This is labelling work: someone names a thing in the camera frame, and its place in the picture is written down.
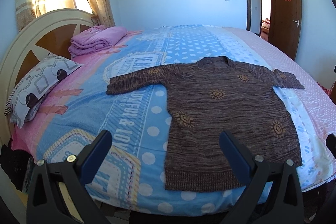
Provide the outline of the brown wooden door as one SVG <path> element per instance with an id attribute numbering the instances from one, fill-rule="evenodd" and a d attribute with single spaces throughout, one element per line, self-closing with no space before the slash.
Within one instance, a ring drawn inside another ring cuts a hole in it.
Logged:
<path id="1" fill-rule="evenodd" d="M 271 0 L 268 42 L 295 59 L 302 22 L 302 0 Z M 292 20 L 299 19 L 299 28 Z"/>

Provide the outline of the brown knitted sweater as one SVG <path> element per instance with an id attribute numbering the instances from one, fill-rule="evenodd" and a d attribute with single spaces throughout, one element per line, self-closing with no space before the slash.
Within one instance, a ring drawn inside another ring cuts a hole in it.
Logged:
<path id="1" fill-rule="evenodd" d="M 192 64 L 141 69 L 110 79 L 107 94 L 123 94 L 163 85 L 171 125 L 165 157 L 165 188 L 217 192 L 239 187 L 219 146 L 230 132 L 240 143 L 270 162 L 288 159 L 302 165 L 291 115 L 274 89 L 301 89 L 294 74 L 205 57 Z"/>

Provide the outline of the folded purple quilt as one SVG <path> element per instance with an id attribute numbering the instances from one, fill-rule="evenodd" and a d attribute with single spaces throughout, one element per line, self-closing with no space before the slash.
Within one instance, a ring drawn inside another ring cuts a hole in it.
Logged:
<path id="1" fill-rule="evenodd" d="M 93 26 L 71 38 L 68 51 L 72 58 L 115 46 L 125 35 L 124 27 Z"/>

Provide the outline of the patterned white grey pillow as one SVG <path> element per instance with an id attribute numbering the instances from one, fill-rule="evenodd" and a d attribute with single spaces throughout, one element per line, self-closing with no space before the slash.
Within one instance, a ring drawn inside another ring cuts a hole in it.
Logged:
<path id="1" fill-rule="evenodd" d="M 9 115 L 10 122 L 22 128 L 33 120 L 45 96 L 80 67 L 81 64 L 75 61 L 49 53 L 13 88 L 4 115 Z"/>

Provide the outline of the cream and wood headboard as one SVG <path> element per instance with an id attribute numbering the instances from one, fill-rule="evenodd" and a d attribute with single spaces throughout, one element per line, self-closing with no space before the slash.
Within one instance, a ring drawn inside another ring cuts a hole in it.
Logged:
<path id="1" fill-rule="evenodd" d="M 71 58 L 71 38 L 93 26 L 92 15 L 76 9 L 48 12 L 30 22 L 8 47 L 1 62 L 1 145 L 14 132 L 4 116 L 5 104 L 15 85 L 49 53 Z"/>

